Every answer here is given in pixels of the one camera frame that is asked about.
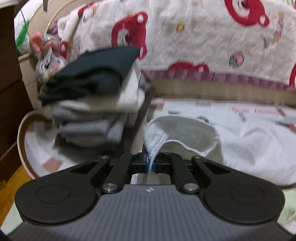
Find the white quilt red bear print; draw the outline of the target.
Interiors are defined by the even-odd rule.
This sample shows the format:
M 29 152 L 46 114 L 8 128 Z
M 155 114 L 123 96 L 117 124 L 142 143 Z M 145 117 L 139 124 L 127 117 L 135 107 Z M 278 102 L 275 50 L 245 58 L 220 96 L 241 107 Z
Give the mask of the white quilt red bear print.
M 288 1 L 95 1 L 57 22 L 72 61 L 86 51 L 137 46 L 151 76 L 295 90 L 295 8 Z

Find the white terry cloth garment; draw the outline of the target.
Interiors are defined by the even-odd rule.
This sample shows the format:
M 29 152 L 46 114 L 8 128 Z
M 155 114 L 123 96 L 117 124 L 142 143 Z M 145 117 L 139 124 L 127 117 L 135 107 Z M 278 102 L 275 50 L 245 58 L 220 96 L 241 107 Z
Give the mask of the white terry cloth garment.
M 144 129 L 151 163 L 160 151 L 197 154 L 278 186 L 295 184 L 295 133 L 268 120 L 237 114 L 163 115 Z

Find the dark navy folded garment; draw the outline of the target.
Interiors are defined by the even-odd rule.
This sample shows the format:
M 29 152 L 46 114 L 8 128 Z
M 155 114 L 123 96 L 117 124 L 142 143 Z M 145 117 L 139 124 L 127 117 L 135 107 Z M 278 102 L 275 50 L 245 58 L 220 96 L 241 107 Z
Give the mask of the dark navy folded garment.
M 86 51 L 51 77 L 38 99 L 46 106 L 91 95 L 117 94 L 139 54 L 137 46 Z

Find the grey folded garments stack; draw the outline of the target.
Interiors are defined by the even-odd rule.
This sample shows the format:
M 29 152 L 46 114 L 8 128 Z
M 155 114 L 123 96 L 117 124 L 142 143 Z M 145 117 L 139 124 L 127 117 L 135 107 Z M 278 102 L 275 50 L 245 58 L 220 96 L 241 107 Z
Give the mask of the grey folded garments stack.
M 138 110 L 122 113 L 83 112 L 63 106 L 54 107 L 51 111 L 53 124 L 57 129 L 56 142 L 75 145 L 80 148 L 97 148 L 121 143 L 125 128 L 133 128 Z

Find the dark wooden cabinet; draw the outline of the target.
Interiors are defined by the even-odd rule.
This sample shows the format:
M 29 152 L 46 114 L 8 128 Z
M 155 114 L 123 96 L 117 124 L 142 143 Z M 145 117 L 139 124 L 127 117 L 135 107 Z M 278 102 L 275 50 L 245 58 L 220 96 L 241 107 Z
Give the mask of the dark wooden cabinet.
M 15 6 L 1 8 L 1 186 L 21 165 L 16 146 L 18 128 L 31 111 L 15 45 Z

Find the grey pink plush toy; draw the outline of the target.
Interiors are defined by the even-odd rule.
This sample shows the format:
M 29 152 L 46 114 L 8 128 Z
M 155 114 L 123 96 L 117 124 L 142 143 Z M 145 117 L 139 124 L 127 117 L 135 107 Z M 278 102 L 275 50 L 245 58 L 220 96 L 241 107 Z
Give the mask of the grey pink plush toy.
M 35 77 L 41 87 L 67 65 L 67 60 L 60 55 L 60 40 L 53 35 L 35 32 L 31 34 L 29 44 L 38 59 Z

